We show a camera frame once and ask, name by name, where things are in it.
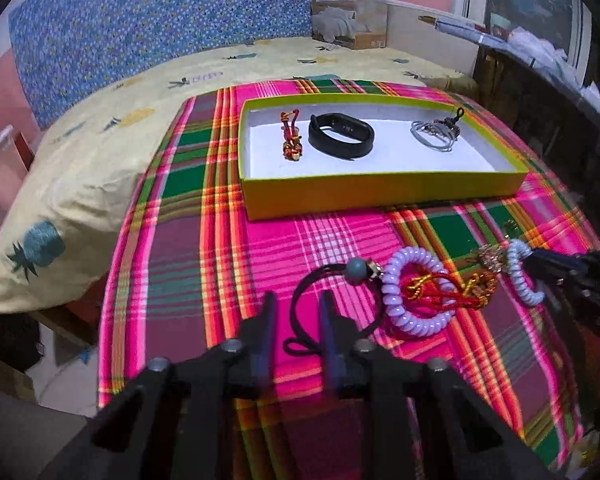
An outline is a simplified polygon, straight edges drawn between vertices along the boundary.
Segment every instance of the yellow bedsheet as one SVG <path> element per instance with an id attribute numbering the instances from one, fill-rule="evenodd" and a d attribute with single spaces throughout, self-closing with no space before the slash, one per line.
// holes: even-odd
<path id="1" fill-rule="evenodd" d="M 138 178 L 184 100 L 225 86 L 319 75 L 472 83 L 391 48 L 352 51 L 285 38 L 180 57 L 103 88 L 49 128 L 2 224 L 0 312 L 76 300 L 107 272 Z M 179 85 L 182 78 L 189 84 Z"/>

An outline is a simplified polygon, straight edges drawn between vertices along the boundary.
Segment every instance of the floor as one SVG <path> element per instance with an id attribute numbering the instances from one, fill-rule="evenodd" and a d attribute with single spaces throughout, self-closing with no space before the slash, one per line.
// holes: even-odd
<path id="1" fill-rule="evenodd" d="M 97 411 L 98 348 L 91 349 L 85 363 L 80 358 L 82 348 L 57 336 L 44 325 L 40 325 L 40 342 L 44 355 L 27 370 L 38 404 L 61 412 L 94 416 Z"/>

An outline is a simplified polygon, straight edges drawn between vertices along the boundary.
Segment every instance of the pineapple embroidery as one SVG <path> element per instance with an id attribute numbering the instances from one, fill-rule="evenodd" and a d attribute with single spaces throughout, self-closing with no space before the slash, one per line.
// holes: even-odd
<path id="1" fill-rule="evenodd" d="M 64 242 L 56 227 L 43 220 L 33 224 L 22 239 L 22 245 L 13 244 L 13 254 L 7 258 L 13 263 L 13 272 L 24 270 L 24 277 L 29 281 L 29 272 L 37 276 L 36 266 L 48 267 L 60 254 L 64 253 Z"/>

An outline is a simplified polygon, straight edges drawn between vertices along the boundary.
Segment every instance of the madras cloth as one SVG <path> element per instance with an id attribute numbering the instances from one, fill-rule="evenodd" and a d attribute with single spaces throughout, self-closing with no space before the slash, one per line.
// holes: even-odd
<path id="1" fill-rule="evenodd" d="M 237 169 L 242 105 L 251 98 L 309 92 L 462 105 L 517 154 L 528 177 L 511 198 L 249 222 Z M 322 395 L 318 358 L 292 358 L 281 348 L 291 335 L 288 308 L 295 286 L 328 262 L 363 256 L 382 263 L 404 245 L 435 252 L 450 272 L 464 278 L 478 269 L 472 256 L 480 244 L 504 241 L 508 221 L 533 247 L 563 253 L 600 249 L 556 176 L 503 123 L 462 96 L 381 82 L 286 80 L 190 98 L 141 179 L 120 233 L 100 327 L 99 404 L 148 359 L 179 362 L 234 336 L 240 320 L 256 314 L 264 292 L 273 290 L 280 303 L 275 393 L 235 403 L 235 477 L 358 478 L 360 404 Z M 486 308 L 458 310 L 439 334 L 401 340 L 379 328 L 373 338 L 404 359 L 449 359 L 545 463 L 557 466 L 583 431 L 570 354 L 546 309 L 525 308 L 509 280 L 498 281 Z M 340 313 L 360 327 L 374 318 L 366 287 L 328 278 L 298 303 L 301 322 L 314 337 L 317 297 L 324 288 L 334 291 Z"/>

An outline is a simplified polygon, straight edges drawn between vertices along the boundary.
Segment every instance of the black hair tie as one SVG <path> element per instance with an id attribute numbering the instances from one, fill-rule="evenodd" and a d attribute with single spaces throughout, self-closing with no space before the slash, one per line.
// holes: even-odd
<path id="1" fill-rule="evenodd" d="M 334 139 L 322 131 L 324 127 L 359 142 Z M 345 114 L 312 115 L 309 121 L 309 144 L 319 152 L 337 158 L 352 160 L 367 155 L 373 149 L 375 136 L 369 124 Z"/>
<path id="2" fill-rule="evenodd" d="M 312 272 L 307 274 L 300 281 L 300 283 L 298 283 L 298 286 L 296 286 L 296 290 L 294 290 L 294 293 L 291 297 L 291 306 L 289 308 L 289 322 L 291 324 L 291 330 L 293 330 L 296 336 L 289 337 L 282 343 L 282 348 L 287 354 L 294 357 L 322 354 L 322 347 L 320 344 L 302 327 L 302 324 L 298 319 L 296 305 L 298 304 L 298 300 L 300 299 L 300 296 L 302 296 L 302 293 L 307 290 L 309 286 L 328 276 L 343 276 L 345 274 L 346 267 L 346 264 L 327 264 L 312 270 Z M 365 283 L 376 298 L 376 307 L 378 308 L 378 312 L 376 313 L 376 318 L 366 328 L 363 328 L 360 331 L 360 338 L 365 338 L 372 334 L 373 331 L 378 328 L 382 318 L 384 317 L 384 306 L 382 305 L 381 291 L 382 283 L 371 267 L 369 268 L 369 278 L 365 280 Z M 301 348 L 293 348 L 292 345 L 296 345 Z"/>

